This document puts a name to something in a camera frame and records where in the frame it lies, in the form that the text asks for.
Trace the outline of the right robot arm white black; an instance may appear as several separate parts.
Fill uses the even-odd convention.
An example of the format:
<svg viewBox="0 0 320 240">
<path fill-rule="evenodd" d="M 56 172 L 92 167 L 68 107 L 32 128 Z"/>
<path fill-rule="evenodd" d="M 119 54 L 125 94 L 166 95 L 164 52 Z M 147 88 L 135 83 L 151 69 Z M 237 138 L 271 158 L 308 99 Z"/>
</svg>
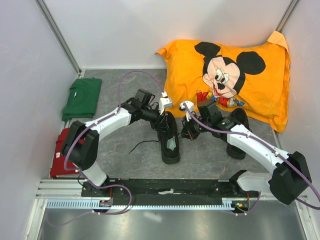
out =
<svg viewBox="0 0 320 240">
<path fill-rule="evenodd" d="M 179 105 L 179 109 L 185 112 L 182 134 L 194 140 L 200 133 L 210 132 L 237 151 L 250 155 L 268 171 L 237 172 L 235 181 L 229 184 L 233 196 L 240 197 L 249 191 L 265 192 L 289 205 L 312 184 L 308 164 L 302 153 L 289 153 L 275 147 L 253 134 L 233 116 L 222 117 L 210 99 L 201 102 L 199 107 L 200 118 L 193 113 L 194 104 L 191 101 L 183 101 Z"/>
</svg>

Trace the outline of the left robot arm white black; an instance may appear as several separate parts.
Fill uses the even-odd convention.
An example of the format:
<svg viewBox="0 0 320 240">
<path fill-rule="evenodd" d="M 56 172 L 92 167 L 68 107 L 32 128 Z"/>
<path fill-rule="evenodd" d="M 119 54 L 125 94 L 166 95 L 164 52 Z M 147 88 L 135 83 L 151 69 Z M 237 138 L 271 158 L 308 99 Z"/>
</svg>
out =
<svg viewBox="0 0 320 240">
<path fill-rule="evenodd" d="M 157 124 L 165 117 L 165 109 L 173 102 L 166 92 L 161 93 L 158 107 L 152 109 L 150 100 L 154 95 L 139 89 L 134 97 L 120 104 L 112 112 L 95 120 L 82 123 L 75 121 L 69 127 L 68 134 L 61 148 L 65 162 L 70 161 L 90 181 L 92 191 L 99 197 L 106 196 L 110 185 L 108 176 L 96 162 L 99 142 L 114 131 L 139 120 Z"/>
</svg>

